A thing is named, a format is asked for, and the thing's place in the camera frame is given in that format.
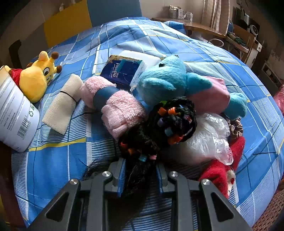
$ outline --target pink fuzzy cloth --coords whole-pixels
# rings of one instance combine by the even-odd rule
[[[222,113],[228,106],[230,94],[223,79],[204,76],[212,82],[212,87],[187,96],[193,103],[197,115]]]
[[[107,86],[116,86],[101,76],[89,78],[80,88],[81,98],[90,108],[96,92]],[[102,120],[109,133],[118,139],[129,128],[141,122],[146,114],[142,105],[130,93],[120,90],[114,93],[102,108]]]
[[[84,83],[84,85],[80,88],[81,98],[85,102],[85,104],[90,108],[95,108],[93,105],[93,97],[96,94],[96,92],[104,88],[106,86],[114,86],[116,85],[114,83],[111,83],[107,79],[101,76],[94,76],[91,78],[88,78],[87,81]]]

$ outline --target black hair tie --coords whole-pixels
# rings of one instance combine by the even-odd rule
[[[68,94],[67,92],[65,92],[65,91],[60,91],[60,92],[66,94],[66,95],[69,95],[69,94]]]

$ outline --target bed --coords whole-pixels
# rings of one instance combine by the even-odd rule
[[[164,23],[147,18],[122,18],[79,33],[52,47],[62,65],[36,104],[40,122],[29,148],[12,154],[15,194],[29,226],[54,195],[72,178],[80,179],[93,160],[119,155],[115,140],[101,122],[101,114],[80,100],[65,135],[41,120],[71,73],[83,81],[100,75],[108,57],[123,50],[157,57],[178,55],[187,72],[223,78],[229,92],[247,96],[248,113],[243,118],[246,145],[238,165],[229,201],[253,226],[270,202],[283,174],[283,116],[272,96],[254,73],[227,51],[193,40]],[[187,177],[198,177],[200,168],[176,165]],[[170,199],[161,199],[153,184],[143,209],[122,230],[169,230]]]

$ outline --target stuffed animal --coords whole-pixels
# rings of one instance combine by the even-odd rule
[[[52,52],[49,58],[47,52],[42,51],[38,60],[29,63],[24,70],[11,69],[8,66],[5,66],[5,69],[29,101],[36,103],[42,98],[47,84],[53,79],[54,73],[60,73],[62,70],[60,65],[54,66],[54,61],[58,56],[58,52]]]
[[[245,117],[247,99],[241,93],[229,94],[223,79],[186,73],[177,56],[169,56],[147,69],[136,89],[148,105],[185,95],[195,105],[197,115],[224,113],[230,119]]]

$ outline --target screw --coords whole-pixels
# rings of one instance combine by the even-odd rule
[[[210,184],[210,180],[208,180],[208,179],[203,179],[203,180],[202,180],[202,184],[204,184],[204,185],[209,185],[209,184]]]
[[[170,176],[176,177],[176,176],[178,176],[178,173],[176,171],[171,171]]]
[[[69,183],[72,184],[72,185],[75,185],[75,184],[78,184],[78,180],[77,179],[71,179],[69,181]]]
[[[109,171],[104,171],[103,172],[103,176],[105,177],[109,177],[111,175],[111,173]]]

